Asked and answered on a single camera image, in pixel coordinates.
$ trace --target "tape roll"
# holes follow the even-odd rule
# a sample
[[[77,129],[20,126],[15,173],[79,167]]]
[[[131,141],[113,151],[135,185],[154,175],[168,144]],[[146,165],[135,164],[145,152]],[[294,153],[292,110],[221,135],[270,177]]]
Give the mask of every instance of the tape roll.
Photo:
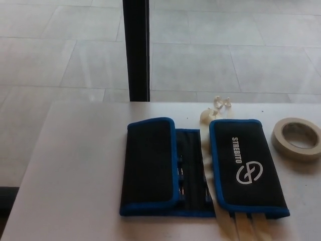
[[[294,133],[305,137],[313,147],[297,147],[285,139],[285,136]],[[300,118],[285,118],[275,124],[271,140],[280,154],[297,161],[307,162],[321,156],[320,136],[321,130],[315,124]]]

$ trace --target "tool roll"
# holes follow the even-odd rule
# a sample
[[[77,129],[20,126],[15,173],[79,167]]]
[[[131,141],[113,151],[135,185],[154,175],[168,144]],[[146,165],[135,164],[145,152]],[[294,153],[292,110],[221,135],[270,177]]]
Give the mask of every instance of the tool roll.
[[[199,130],[175,129],[166,117],[127,130],[120,215],[215,217]],[[231,215],[289,216],[261,123],[215,120],[210,137],[219,204]]]

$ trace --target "tiled floor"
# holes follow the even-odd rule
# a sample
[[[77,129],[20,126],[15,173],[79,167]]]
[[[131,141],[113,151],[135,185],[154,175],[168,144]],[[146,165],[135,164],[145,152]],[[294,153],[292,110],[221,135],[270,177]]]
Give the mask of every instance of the tiled floor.
[[[150,0],[152,101],[321,102],[320,0]],[[121,0],[0,0],[0,185],[50,104],[129,101]]]

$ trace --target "blue edging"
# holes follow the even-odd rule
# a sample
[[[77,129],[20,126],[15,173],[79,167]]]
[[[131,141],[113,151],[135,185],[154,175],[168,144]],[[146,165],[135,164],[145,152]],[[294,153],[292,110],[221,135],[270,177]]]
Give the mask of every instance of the blue edging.
[[[214,171],[214,185],[216,190],[217,201],[220,206],[227,211],[232,212],[246,212],[246,213],[265,213],[268,214],[270,218],[280,218],[290,216],[290,212],[287,208],[282,207],[270,207],[270,206],[241,206],[241,205],[232,205],[228,204],[224,200],[223,190],[221,185],[221,176],[220,176],[220,167],[219,160],[217,155],[217,146],[216,146],[216,137],[214,124],[217,122],[251,122],[258,123],[262,125],[262,123],[257,119],[218,119],[214,120],[210,123],[210,140],[212,147],[212,161],[213,161],[213,171]]]
[[[132,126],[141,125],[150,122],[168,121],[171,128],[171,146],[172,146],[172,179],[173,179],[173,196],[170,200],[165,202],[145,202],[145,203],[131,203],[124,207],[121,207],[119,214],[126,216],[126,213],[140,209],[166,209],[173,207],[179,200],[179,177],[177,175],[178,158],[177,158],[177,147],[176,147],[176,130],[175,123],[171,118],[158,117],[152,119],[142,120],[140,122],[131,123],[127,126],[127,129]]]

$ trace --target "white table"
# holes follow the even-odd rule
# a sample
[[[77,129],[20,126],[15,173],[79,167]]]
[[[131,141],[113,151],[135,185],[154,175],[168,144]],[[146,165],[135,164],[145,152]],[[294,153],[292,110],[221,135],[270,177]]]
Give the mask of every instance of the white table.
[[[197,128],[208,107],[212,104],[53,104],[2,241],[220,240],[215,219],[118,214],[127,124],[168,116],[177,128]],[[233,109],[235,118],[259,119],[268,140],[284,117],[321,126],[321,105],[234,104]],[[320,240],[320,165],[294,165],[270,148],[291,212],[269,222],[273,240]]]

